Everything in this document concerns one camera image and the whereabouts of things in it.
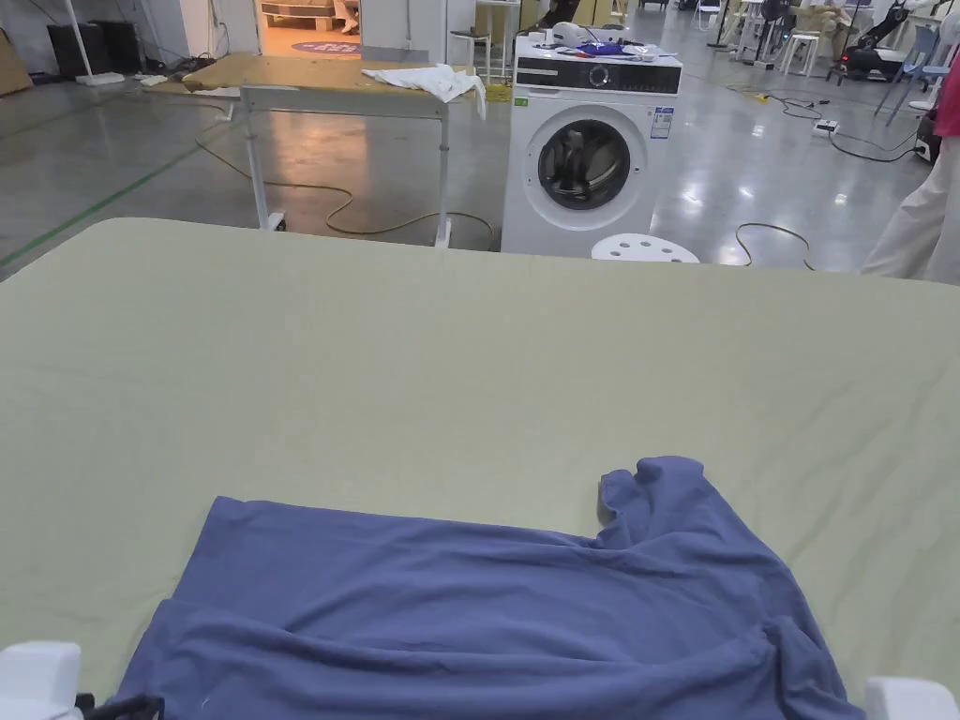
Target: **circular floor sign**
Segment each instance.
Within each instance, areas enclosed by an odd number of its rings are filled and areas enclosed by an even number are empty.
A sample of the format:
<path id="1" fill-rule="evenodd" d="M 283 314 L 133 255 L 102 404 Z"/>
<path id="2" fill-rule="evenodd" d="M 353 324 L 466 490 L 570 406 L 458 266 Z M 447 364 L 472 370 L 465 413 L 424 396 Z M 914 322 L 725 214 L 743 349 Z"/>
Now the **circular floor sign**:
<path id="1" fill-rule="evenodd" d="M 360 55 L 360 44 L 356 42 L 298 42 L 294 50 L 303 53 L 318 53 L 320 55 Z"/>

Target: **white cloth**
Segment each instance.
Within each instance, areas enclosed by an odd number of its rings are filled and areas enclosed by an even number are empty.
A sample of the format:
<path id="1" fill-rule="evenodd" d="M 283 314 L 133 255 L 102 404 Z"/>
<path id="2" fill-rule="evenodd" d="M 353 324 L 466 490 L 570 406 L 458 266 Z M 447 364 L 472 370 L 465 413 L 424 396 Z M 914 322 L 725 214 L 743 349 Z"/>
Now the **white cloth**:
<path id="1" fill-rule="evenodd" d="M 860 271 L 960 285 L 960 137 L 945 137 L 929 177 L 894 213 Z"/>
<path id="2" fill-rule="evenodd" d="M 388 85 L 425 90 L 445 103 L 473 89 L 476 91 L 477 112 L 487 119 L 487 89 L 480 78 L 468 75 L 464 70 L 456 72 L 449 65 L 438 64 L 409 70 L 364 70 L 363 74 Z"/>

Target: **washing machine control panel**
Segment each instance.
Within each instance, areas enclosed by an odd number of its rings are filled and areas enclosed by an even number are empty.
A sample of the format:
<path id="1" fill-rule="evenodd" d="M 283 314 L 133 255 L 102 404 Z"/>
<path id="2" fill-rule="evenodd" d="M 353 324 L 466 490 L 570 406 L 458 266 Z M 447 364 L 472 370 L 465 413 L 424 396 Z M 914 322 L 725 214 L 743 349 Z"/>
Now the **washing machine control panel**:
<path id="1" fill-rule="evenodd" d="M 516 82 L 542 87 L 676 95 L 682 68 L 639 62 L 518 58 Z"/>

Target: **stand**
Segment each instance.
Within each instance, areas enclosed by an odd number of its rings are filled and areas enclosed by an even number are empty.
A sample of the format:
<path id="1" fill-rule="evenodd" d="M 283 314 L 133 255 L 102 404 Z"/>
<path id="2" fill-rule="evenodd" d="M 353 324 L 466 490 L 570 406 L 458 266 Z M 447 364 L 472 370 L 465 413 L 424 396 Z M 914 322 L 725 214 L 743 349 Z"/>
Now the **stand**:
<path id="1" fill-rule="evenodd" d="M 84 70 L 86 75 L 78 76 L 77 82 L 84 85 L 105 85 L 110 83 L 122 83 L 123 75 L 119 73 L 102 73 L 94 75 L 90 69 L 90 59 L 86 56 L 86 46 L 84 45 L 84 36 L 80 32 L 80 23 L 77 22 L 77 14 L 73 10 L 73 0 L 64 0 L 67 14 L 70 15 L 70 24 L 73 26 L 73 34 L 77 37 L 77 45 L 80 47 L 80 55 L 84 59 Z"/>
<path id="2" fill-rule="evenodd" d="M 780 19 L 777 18 L 771 24 L 770 20 L 763 21 L 763 31 L 760 33 L 760 38 L 756 42 L 756 52 L 754 53 L 753 60 L 744 60 L 745 65 L 764 65 L 763 69 L 773 70 L 774 64 L 769 60 L 760 60 L 760 48 L 763 49 L 763 57 L 768 58 L 770 56 L 770 41 L 774 36 L 774 28 L 780 23 Z"/>
<path id="3" fill-rule="evenodd" d="M 853 28 L 856 26 L 856 14 L 860 12 L 860 0 L 856 0 L 856 7 L 853 8 L 853 17 L 850 18 L 850 27 L 847 28 L 847 36 L 844 37 L 843 47 L 844 52 L 847 52 L 847 48 L 850 47 L 850 34 L 853 32 Z M 837 76 L 837 87 L 840 86 L 840 83 L 843 82 L 843 79 L 847 77 L 847 71 L 841 68 L 841 63 L 843 61 L 839 60 L 835 62 L 830 70 L 827 71 L 827 76 L 824 80 L 829 81 L 831 75 Z"/>
<path id="4" fill-rule="evenodd" d="M 708 42 L 707 47 L 711 47 L 714 50 L 724 50 L 727 47 L 726 42 L 720 42 L 720 38 L 723 37 L 723 24 L 727 21 L 727 11 L 730 9 L 730 0 L 725 0 L 723 4 L 723 12 L 720 14 L 720 27 L 717 28 L 717 39 L 716 42 Z"/>

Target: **doorway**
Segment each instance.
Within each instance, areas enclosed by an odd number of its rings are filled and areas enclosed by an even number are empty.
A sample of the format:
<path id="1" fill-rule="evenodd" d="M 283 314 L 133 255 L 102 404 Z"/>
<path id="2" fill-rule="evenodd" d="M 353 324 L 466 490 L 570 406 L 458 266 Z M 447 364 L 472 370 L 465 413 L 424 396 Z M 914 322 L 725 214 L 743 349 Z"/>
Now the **doorway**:
<path id="1" fill-rule="evenodd" d="M 253 0 L 264 55 L 360 56 L 363 0 Z"/>

